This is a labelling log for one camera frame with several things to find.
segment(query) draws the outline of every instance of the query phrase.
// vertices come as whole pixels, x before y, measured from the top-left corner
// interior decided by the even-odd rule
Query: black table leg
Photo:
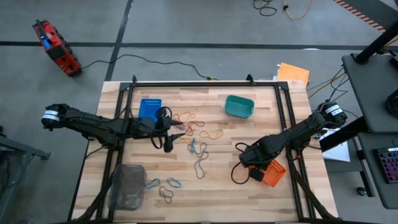
[[[367,132],[368,126],[363,117],[356,119],[339,131],[325,137],[320,141],[322,152],[325,152],[351,138],[355,137],[358,133]]]
[[[4,137],[4,136],[0,136],[0,146],[6,147],[8,149],[17,150],[17,151],[24,151],[29,154],[39,156],[42,160],[49,159],[49,157],[51,155],[51,152],[41,151],[40,149],[36,149],[36,148],[30,147],[28,145],[21,144],[19,142],[8,139],[7,137]]]

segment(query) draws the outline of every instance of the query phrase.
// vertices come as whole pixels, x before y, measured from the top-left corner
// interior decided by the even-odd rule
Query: keyboard
[[[387,184],[398,183],[398,148],[375,149],[375,154]]]

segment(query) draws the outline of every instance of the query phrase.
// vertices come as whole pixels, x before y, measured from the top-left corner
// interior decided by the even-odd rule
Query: orange plastic basket
[[[275,187],[285,175],[286,169],[274,159],[267,170],[262,170],[262,172],[264,173],[262,181],[271,187]]]

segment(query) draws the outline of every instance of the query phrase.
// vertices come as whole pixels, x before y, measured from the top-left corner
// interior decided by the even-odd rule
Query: blue plastic basket
[[[157,118],[155,113],[159,108],[162,107],[161,99],[142,99],[139,107],[138,117],[139,118],[152,118],[155,122]]]

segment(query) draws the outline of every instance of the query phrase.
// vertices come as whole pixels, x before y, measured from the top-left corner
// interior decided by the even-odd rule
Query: white paper
[[[328,132],[325,133],[324,135],[322,135],[320,140],[327,137],[329,134],[333,134],[334,132],[340,130],[340,128],[336,128],[336,129],[324,128],[324,130],[327,130]],[[323,153],[323,158],[324,159],[333,159],[333,160],[343,161],[343,162],[349,162],[350,159],[349,159],[347,142],[343,142],[343,143],[339,144],[338,146],[327,150],[326,152]]]

